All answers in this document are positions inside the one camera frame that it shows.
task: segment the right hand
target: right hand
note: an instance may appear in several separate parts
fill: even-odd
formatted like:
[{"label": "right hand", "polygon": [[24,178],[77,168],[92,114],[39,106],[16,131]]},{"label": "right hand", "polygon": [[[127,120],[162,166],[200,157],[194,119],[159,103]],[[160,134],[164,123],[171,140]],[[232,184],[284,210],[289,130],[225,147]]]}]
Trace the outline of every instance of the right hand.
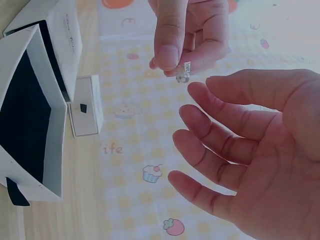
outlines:
[{"label": "right hand", "polygon": [[[320,75],[309,70],[242,70],[188,86],[180,109],[189,130],[173,141],[213,191],[179,171],[168,179],[188,201],[259,240],[320,239]],[[278,112],[250,111],[256,104]]]},{"label": "right hand", "polygon": [[185,62],[205,71],[228,52],[227,0],[148,0],[157,16],[150,68],[174,76]]}]

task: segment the white box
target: white box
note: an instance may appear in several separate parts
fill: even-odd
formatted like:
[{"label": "white box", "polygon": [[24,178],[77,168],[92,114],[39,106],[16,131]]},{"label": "white box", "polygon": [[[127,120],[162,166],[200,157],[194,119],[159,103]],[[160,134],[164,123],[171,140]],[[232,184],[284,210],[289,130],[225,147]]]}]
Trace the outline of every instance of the white box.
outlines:
[{"label": "white box", "polygon": [[74,137],[99,134],[104,113],[98,75],[76,80],[74,101],[68,108]]},{"label": "white box", "polygon": [[55,78],[67,103],[72,102],[82,41],[75,0],[30,0],[4,30],[8,36],[39,24]]},{"label": "white box", "polygon": [[[62,199],[67,104],[38,25],[0,40],[0,183],[15,205]],[[7,186],[8,179],[17,188]]]}]

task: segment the pink cupcake illustration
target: pink cupcake illustration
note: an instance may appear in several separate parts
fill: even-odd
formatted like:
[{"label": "pink cupcake illustration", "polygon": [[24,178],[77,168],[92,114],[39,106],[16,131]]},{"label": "pink cupcake illustration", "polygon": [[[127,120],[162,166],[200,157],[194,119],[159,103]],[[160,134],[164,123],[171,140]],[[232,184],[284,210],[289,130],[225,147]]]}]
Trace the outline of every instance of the pink cupcake illustration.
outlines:
[{"label": "pink cupcake illustration", "polygon": [[148,183],[154,184],[162,176],[161,169],[158,166],[147,165],[143,168],[142,178]]},{"label": "pink cupcake illustration", "polygon": [[171,236],[179,236],[184,233],[185,226],[180,220],[169,218],[163,222],[163,229]]}]

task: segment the ring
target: ring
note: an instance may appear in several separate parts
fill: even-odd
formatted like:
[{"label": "ring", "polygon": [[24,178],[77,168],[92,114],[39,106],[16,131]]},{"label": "ring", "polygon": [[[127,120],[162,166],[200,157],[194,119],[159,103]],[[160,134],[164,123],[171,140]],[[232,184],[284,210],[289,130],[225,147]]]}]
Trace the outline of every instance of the ring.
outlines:
[{"label": "ring", "polygon": [[183,63],[183,71],[179,71],[176,76],[175,76],[175,79],[178,83],[187,83],[189,82],[189,79],[190,79],[190,65],[191,65],[191,62],[188,61],[188,62],[184,62]]}]

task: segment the wooden table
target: wooden table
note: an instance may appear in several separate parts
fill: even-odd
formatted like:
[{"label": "wooden table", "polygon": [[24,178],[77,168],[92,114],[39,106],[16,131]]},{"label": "wooden table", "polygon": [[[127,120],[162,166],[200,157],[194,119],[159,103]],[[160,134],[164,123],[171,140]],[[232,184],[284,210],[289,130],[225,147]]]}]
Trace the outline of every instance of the wooden table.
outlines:
[{"label": "wooden table", "polygon": [[[0,0],[0,32],[29,0]],[[99,34],[95,0],[77,0],[83,51],[79,76],[99,71]],[[65,126],[63,202],[12,205],[0,186],[0,240],[99,240],[99,140],[73,138],[69,116]]]}]

